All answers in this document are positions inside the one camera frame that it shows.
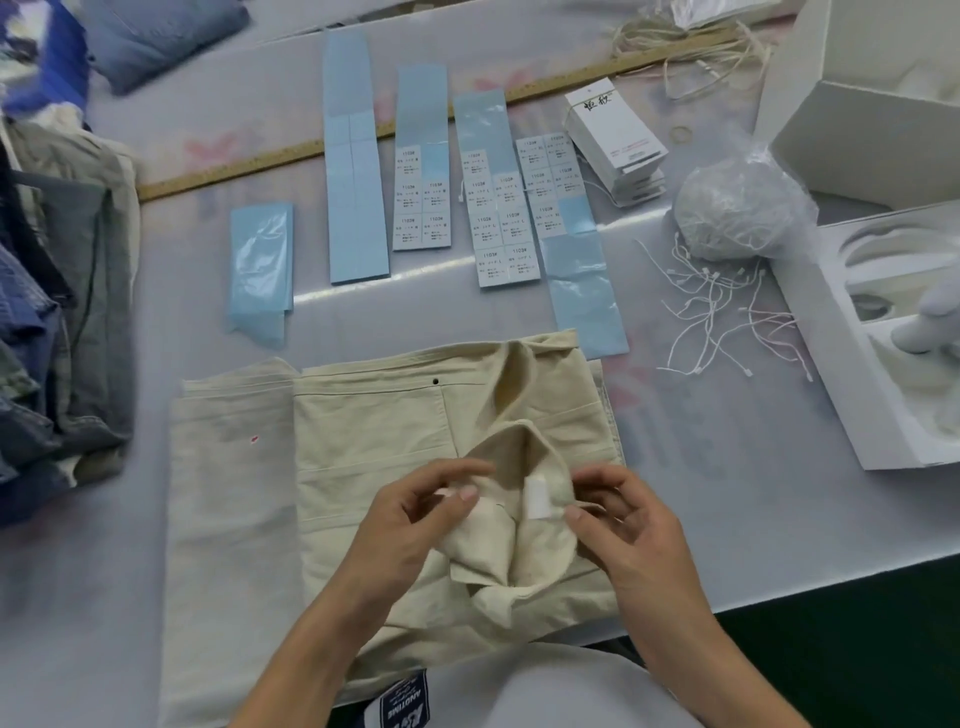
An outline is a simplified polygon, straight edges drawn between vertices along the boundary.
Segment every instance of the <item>person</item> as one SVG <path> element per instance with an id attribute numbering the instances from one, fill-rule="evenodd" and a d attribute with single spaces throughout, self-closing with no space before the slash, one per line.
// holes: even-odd
<path id="1" fill-rule="evenodd" d="M 413 585 L 427 552 L 476 504 L 476 487 L 464 483 L 471 476 L 491 473 L 492 465 L 481 460 L 438 460 L 381 488 L 340 567 L 293 626 L 230 728 L 324 726 L 360 648 Z M 809 728 L 720 626 L 704 595 L 680 521 L 654 491 L 618 465 L 586 466 L 571 477 L 577 499 L 586 507 L 567 506 L 566 522 L 577 535 L 582 553 L 609 576 L 623 624 L 650 674 L 685 709 L 657 688 L 662 699 L 673 703 L 674 710 L 686 718 L 673 722 L 638 719 L 633 725 L 696 725 L 692 717 L 696 716 L 709 728 Z M 446 497 L 437 494 L 443 487 L 449 488 Z M 560 658 L 560 662 L 574 665 L 578 659 L 600 654 L 586 648 L 563 649 L 576 650 L 572 658 L 567 653 Z M 619 657 L 616 660 L 637 673 L 637 694 L 651 694 L 641 689 L 641 676 L 649 677 L 640 667 Z M 547 700 L 528 700 L 526 717 L 530 717 L 531 706 L 535 711 L 547 710 L 551 701 L 563 700 L 556 696 L 563 695 L 564 688 L 582 688 L 577 674 L 589 682 L 593 673 L 592 669 L 550 673 L 552 682 L 564 679 L 571 684 L 559 686 L 552 693 L 555 697 Z M 515 679 L 519 678 L 498 677 L 501 683 Z M 458 685 L 456 700 L 468 700 L 470 687 L 478 680 L 474 677 Z M 591 700 L 582 693 L 575 692 L 578 697 L 573 702 L 590 711 L 585 716 L 594 716 L 593 722 L 626 724 L 596 718 L 597 706 L 609 706 L 611 699 Z M 562 713 L 562 725 L 583 725 L 589 719 L 573 719 L 568 709 Z M 503 709 L 497 715 L 497 722 L 458 720 L 456 724 L 521 724 L 516 717 L 504 716 Z M 422 718 L 417 714 L 414 721 L 407 719 L 403 725 L 422 724 Z M 434 723 L 443 728 L 436 720 Z"/>

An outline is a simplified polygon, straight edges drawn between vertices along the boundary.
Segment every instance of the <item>wooden ruler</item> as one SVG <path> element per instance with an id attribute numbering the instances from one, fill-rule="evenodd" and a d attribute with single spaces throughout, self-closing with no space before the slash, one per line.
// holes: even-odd
<path id="1" fill-rule="evenodd" d="M 671 56 L 675 56 L 686 51 L 695 51 L 702 48 L 709 48 L 713 45 L 726 43 L 737 38 L 736 30 L 733 28 L 719 28 L 713 33 L 699 34 L 668 43 L 659 48 L 639 53 L 631 53 L 610 61 L 589 65 L 577 71 L 562 73 L 558 76 L 550 76 L 545 79 L 533 81 L 529 84 L 514 86 L 504 91 L 507 97 L 507 104 L 516 104 L 521 101 L 529 101 L 540 96 L 547 96 L 551 93 L 563 91 L 574 86 L 587 85 L 598 79 L 608 76 L 616 76 L 621 73 L 636 71 L 647 65 L 660 63 Z M 447 116 L 453 118 L 453 105 L 447 107 Z M 388 121 L 378 124 L 376 127 L 376 138 L 383 139 L 393 136 L 396 133 L 396 121 Z M 324 141 L 322 139 L 311 139 L 301 144 L 294 144 L 290 147 L 283 147 L 272 152 L 243 159 L 241 161 L 232 161 L 227 164 L 218 164 L 215 167 L 209 167 L 202 172 L 192 172 L 179 177 L 174 177 L 163 182 L 154 182 L 152 184 L 141 184 L 136 188 L 140 203 L 145 204 L 154 200 L 162 200 L 166 197 L 173 197 L 182 192 L 207 187 L 211 184 L 236 180 L 248 175 L 255 175 L 258 172 L 265 172 L 268 169 L 276 169 L 287 164 L 294 164 L 305 159 L 319 157 L 324 153 Z"/>

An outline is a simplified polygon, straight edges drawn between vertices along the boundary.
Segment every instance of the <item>dark green surface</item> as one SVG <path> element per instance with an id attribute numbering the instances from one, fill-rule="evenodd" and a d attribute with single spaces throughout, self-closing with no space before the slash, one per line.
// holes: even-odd
<path id="1" fill-rule="evenodd" d="M 815 728 L 960 728 L 960 557 L 744 607 L 720 621 Z M 352 727 L 361 712 L 334 711 L 329 725 Z"/>

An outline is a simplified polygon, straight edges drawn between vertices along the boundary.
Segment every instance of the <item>person's right hand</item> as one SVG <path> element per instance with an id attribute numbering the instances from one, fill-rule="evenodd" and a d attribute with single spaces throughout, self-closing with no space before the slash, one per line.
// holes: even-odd
<path id="1" fill-rule="evenodd" d="M 723 632 L 710 611 L 680 520 L 650 487 L 619 465 L 572 474 L 579 500 L 566 521 L 585 555 L 610 577 L 624 626 L 643 661 L 670 687 L 671 672 L 699 659 Z"/>
<path id="2" fill-rule="evenodd" d="M 707 725 L 809 728 L 713 616 L 680 520 L 650 487 L 619 465 L 590 465 L 571 477 L 588 508 L 567 506 L 566 522 L 610 577 L 653 675 Z"/>

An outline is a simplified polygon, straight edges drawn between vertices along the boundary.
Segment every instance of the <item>stack of hang tags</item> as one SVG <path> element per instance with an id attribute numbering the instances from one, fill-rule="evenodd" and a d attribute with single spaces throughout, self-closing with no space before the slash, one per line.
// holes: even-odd
<path id="1" fill-rule="evenodd" d="M 367 40 L 355 28 L 324 35 L 330 282 L 384 278 L 390 255 Z"/>
<path id="2" fill-rule="evenodd" d="M 610 79 L 566 94 L 564 127 L 618 206 L 666 191 L 660 164 L 666 147 L 640 121 Z"/>
<path id="3" fill-rule="evenodd" d="M 453 99 L 481 287 L 540 278 L 502 89 Z"/>
<path id="4" fill-rule="evenodd" d="M 450 247 L 446 67 L 397 70 L 394 250 Z"/>
<path id="5" fill-rule="evenodd" d="M 294 307 L 293 226 L 289 203 L 230 212 L 230 330 L 271 349 L 283 346 L 286 314 Z"/>
<path id="6" fill-rule="evenodd" d="M 576 328 L 587 359 L 630 350 L 580 164 L 563 132 L 518 139 L 557 328 Z"/>

